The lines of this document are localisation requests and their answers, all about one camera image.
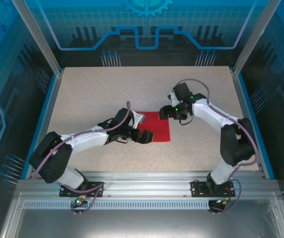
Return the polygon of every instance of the blue wall panel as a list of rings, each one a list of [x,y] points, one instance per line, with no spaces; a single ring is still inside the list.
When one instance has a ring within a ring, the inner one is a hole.
[[[284,0],[242,70],[278,179],[284,179]]]
[[[52,75],[11,1],[0,0],[0,229]]]
[[[203,65],[197,57],[209,66],[235,63],[267,0],[27,3],[63,67],[107,66],[108,50],[123,66]]]

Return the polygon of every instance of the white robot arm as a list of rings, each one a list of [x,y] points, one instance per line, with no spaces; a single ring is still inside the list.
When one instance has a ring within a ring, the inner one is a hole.
[[[130,111],[127,119],[125,119],[127,110],[122,108],[114,118],[99,123],[89,130],[92,132],[69,135],[58,135],[55,132],[48,133],[31,155],[29,163],[36,169],[55,146],[67,138],[71,138],[49,157],[39,170],[39,175],[47,183],[57,181],[73,189],[85,190],[87,182],[85,177],[78,170],[67,166],[70,157],[91,147],[118,141],[119,138],[122,140],[130,138],[141,144],[152,142],[154,135],[150,131],[145,130],[140,133],[139,129],[137,129],[138,124],[144,121],[145,116]],[[121,126],[112,129],[123,120],[125,121]]]
[[[232,172],[254,154],[253,147],[246,135],[229,118],[240,122],[253,135],[251,122],[248,119],[238,119],[221,111],[208,103],[202,94],[193,95],[186,83],[175,86],[168,98],[171,100],[171,106],[161,108],[161,119],[174,118],[178,119],[181,124],[182,120],[187,119],[187,115],[195,115],[221,134],[220,153],[222,158],[217,167],[208,175],[207,186],[215,187],[227,182]]]

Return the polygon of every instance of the vent slot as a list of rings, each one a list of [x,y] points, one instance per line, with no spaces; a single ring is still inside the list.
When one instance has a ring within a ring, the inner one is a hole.
[[[23,209],[70,209],[73,200],[26,200]],[[208,200],[96,200],[96,210],[208,210]]]

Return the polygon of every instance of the red fabric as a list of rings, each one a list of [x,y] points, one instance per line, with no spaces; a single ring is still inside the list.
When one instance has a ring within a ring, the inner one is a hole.
[[[144,122],[137,126],[143,132],[149,130],[154,134],[153,142],[170,141],[170,125],[168,120],[160,120],[158,112],[137,112],[146,116]]]

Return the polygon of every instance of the metal base plate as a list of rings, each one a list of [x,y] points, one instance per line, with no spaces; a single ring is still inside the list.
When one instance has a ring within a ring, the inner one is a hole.
[[[104,183],[103,182],[88,182],[87,188],[86,190],[89,190],[91,188],[94,188],[96,186],[98,186],[99,184],[103,184],[100,192],[98,193],[97,197],[102,197],[103,195],[103,189],[104,189]],[[87,197],[94,197],[94,195],[96,194],[96,190],[87,193]],[[59,191],[59,197],[79,197],[80,193],[76,193],[76,192],[72,192],[70,191],[68,188],[66,188],[65,186],[61,185],[60,186],[60,191]]]
[[[227,190],[225,190],[226,187],[230,189],[231,197],[235,197],[233,182],[230,181],[218,185],[212,194],[206,182],[194,181],[190,183],[192,197],[229,197]]]

